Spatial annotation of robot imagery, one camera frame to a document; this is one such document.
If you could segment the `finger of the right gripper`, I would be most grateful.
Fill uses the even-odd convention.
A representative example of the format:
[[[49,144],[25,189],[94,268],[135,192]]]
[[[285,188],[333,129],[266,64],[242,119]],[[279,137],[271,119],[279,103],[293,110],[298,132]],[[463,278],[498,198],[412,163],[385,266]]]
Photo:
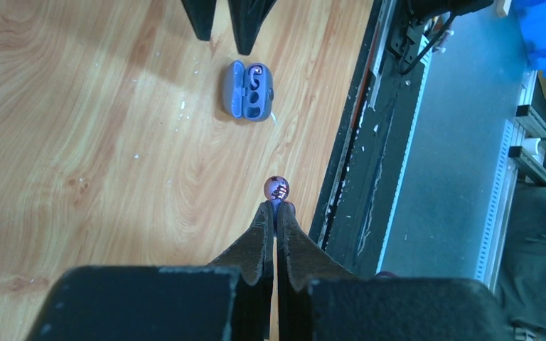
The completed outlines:
[[[211,38],[216,2],[216,0],[181,1],[198,40],[209,41]]]
[[[276,0],[228,0],[236,48],[250,55],[259,30]]]

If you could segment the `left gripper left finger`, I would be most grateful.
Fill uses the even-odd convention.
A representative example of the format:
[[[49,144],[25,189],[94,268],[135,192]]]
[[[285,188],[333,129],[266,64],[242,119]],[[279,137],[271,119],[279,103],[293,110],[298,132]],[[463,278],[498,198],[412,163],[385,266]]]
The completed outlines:
[[[79,266],[50,289],[29,340],[266,340],[272,206],[205,266]]]

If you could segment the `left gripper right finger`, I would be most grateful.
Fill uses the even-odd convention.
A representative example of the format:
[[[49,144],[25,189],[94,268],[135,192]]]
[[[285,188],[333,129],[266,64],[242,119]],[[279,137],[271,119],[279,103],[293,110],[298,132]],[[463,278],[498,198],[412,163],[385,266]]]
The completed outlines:
[[[464,278],[363,279],[277,208],[281,340],[509,340],[491,292]]]

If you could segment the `purple earbud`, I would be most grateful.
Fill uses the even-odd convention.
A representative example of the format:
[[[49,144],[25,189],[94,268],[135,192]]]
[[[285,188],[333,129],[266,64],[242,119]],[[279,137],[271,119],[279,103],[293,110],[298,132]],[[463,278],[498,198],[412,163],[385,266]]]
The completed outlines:
[[[291,211],[296,214],[296,208],[288,201],[290,187],[289,182],[281,176],[268,178],[263,186],[264,196],[271,203],[272,209],[276,212],[282,203],[287,203]]]
[[[256,65],[249,68],[248,72],[248,80],[249,80],[249,89],[252,91],[256,91],[259,88],[259,76],[262,75],[263,69],[262,66]]]

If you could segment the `purple earbud charging case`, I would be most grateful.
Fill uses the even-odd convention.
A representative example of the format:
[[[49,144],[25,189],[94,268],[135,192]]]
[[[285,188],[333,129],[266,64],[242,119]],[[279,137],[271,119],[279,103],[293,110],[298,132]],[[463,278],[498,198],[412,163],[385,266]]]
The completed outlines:
[[[262,66],[259,88],[249,89],[248,70],[252,66]],[[230,63],[224,72],[222,101],[227,114],[235,119],[260,122],[267,120],[272,112],[274,82],[272,72],[262,63],[244,65],[240,60]]]

